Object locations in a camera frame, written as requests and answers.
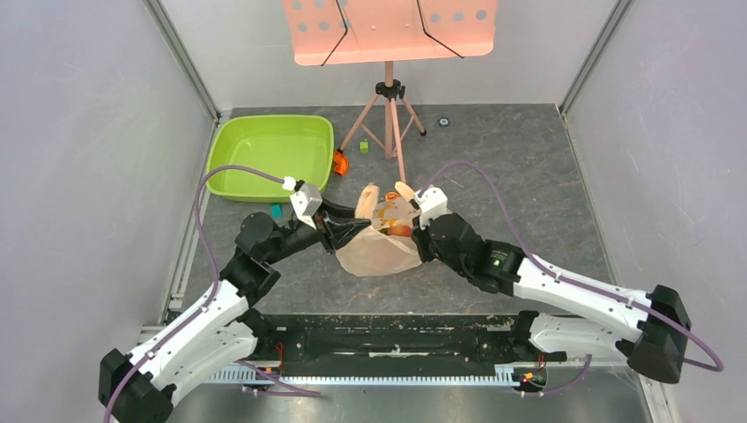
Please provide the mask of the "red fake fruit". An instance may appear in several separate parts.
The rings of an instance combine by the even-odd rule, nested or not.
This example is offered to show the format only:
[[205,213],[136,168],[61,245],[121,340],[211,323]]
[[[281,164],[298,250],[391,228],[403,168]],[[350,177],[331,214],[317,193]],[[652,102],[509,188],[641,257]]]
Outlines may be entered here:
[[407,225],[394,225],[385,229],[388,236],[411,237],[412,227]]

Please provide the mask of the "pink music stand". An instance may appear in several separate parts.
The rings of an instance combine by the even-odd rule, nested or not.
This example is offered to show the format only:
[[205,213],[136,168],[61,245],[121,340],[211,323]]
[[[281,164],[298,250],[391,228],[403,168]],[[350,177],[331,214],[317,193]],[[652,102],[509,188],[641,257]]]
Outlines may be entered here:
[[403,137],[411,127],[427,130],[396,79],[396,63],[485,56],[493,49],[496,1],[284,1],[294,61],[301,66],[382,63],[384,79],[342,144],[344,152],[378,102],[384,106],[383,137],[369,137],[397,161],[406,179]]

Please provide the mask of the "translucent orange plastic bag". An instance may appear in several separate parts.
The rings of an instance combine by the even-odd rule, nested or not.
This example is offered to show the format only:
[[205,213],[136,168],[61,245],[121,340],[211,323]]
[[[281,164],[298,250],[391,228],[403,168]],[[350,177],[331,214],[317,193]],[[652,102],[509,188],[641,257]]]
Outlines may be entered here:
[[336,252],[342,268],[356,277],[394,275],[419,267],[418,248],[411,237],[388,236],[385,229],[407,225],[414,229],[413,220],[420,215],[410,201],[414,190],[398,181],[383,201],[375,184],[366,185],[355,207],[355,218],[370,219],[372,225],[356,236],[347,246]]

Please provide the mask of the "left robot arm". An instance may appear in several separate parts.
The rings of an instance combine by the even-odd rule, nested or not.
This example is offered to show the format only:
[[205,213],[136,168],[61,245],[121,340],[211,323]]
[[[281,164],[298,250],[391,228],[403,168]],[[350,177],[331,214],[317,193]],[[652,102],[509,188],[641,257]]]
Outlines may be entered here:
[[272,265],[316,243],[335,253],[371,225],[352,208],[329,201],[308,221],[294,216],[279,225],[267,213],[249,214],[233,257],[198,301],[130,352],[114,349],[101,360],[104,420],[165,422],[222,368],[250,355],[270,357],[277,336],[255,304],[280,277]]

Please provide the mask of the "orange toy by basin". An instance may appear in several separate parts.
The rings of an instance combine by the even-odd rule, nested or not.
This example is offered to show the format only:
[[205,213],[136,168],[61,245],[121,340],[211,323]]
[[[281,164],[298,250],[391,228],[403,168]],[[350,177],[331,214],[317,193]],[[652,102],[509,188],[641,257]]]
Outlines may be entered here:
[[345,176],[349,170],[349,160],[340,149],[335,150],[333,154],[332,171],[339,175]]

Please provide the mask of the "green plastic basin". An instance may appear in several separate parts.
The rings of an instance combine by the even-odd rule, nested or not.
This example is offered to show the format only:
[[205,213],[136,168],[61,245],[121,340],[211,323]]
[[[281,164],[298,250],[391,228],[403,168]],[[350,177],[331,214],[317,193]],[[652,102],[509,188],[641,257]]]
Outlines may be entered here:
[[[326,189],[334,152],[331,122],[318,115],[251,115],[229,120],[218,131],[207,169],[238,165],[278,178],[292,176]],[[261,176],[238,170],[210,178],[212,194],[240,202],[286,203],[289,192]]]

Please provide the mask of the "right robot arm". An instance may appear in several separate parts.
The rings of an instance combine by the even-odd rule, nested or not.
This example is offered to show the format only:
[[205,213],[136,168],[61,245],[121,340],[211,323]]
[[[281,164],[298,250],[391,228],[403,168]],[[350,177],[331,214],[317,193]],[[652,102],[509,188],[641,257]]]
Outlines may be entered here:
[[680,381],[692,326],[675,289],[628,289],[566,271],[519,247],[485,240],[456,213],[417,223],[412,239],[425,262],[438,260],[487,293],[539,301],[573,315],[570,323],[523,312],[510,333],[511,353],[530,360],[538,353],[610,355],[658,382]]

